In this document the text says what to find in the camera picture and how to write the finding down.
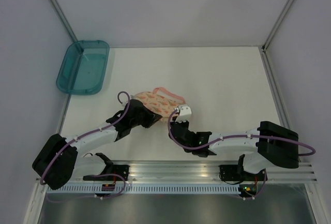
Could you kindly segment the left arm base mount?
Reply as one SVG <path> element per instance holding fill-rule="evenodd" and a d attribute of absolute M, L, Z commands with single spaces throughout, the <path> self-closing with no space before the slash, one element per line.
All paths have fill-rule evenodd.
<path fill-rule="evenodd" d="M 102 180 L 110 181 L 110 183 L 102 184 L 102 191 L 115 193 L 124 191 L 128 181 L 129 168 L 129 165 L 113 165 L 105 168 L 102 174 L 108 174 L 108 176 L 104 176 Z"/>

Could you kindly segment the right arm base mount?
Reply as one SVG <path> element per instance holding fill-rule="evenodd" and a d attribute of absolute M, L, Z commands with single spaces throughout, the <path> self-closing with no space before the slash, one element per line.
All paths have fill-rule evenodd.
<path fill-rule="evenodd" d="M 239 196 L 242 198 L 255 197 L 258 193 L 258 182 L 263 181 L 263 175 L 245 172 L 237 165 L 220 165 L 219 178 L 226 184 L 238 186 Z"/>

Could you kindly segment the floral mesh laundry bag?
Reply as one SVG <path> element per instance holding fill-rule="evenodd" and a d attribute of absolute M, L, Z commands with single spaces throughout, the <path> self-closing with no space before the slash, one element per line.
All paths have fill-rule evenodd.
<path fill-rule="evenodd" d="M 148 110 L 161 115 L 161 122 L 167 122 L 170 114 L 180 105 L 186 104 L 182 96 L 176 95 L 165 89 L 157 87 L 151 92 L 140 92 L 131 96 L 139 100 Z"/>

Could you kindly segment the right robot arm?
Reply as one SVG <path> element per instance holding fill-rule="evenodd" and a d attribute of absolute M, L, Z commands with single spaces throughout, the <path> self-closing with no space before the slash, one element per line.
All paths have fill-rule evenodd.
<path fill-rule="evenodd" d="M 237 173 L 258 174 L 276 166 L 297 169 L 299 166 L 298 134 L 269 121 L 258 128 L 240 133 L 193 132 L 189 122 L 170 122 L 169 137 L 186 153 L 206 158 L 219 154 L 239 154 Z"/>

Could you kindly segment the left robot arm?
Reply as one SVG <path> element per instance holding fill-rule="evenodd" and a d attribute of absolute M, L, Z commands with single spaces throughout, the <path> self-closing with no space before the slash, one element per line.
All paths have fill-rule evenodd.
<path fill-rule="evenodd" d="M 32 164 L 40 176 L 40 184 L 56 190 L 72 177 L 108 176 L 112 161 L 105 155 L 86 154 L 108 143 L 128 136 L 135 127 L 150 128 L 162 119 L 136 99 L 130 100 L 123 110 L 116 112 L 99 127 L 78 136 L 50 136 Z"/>

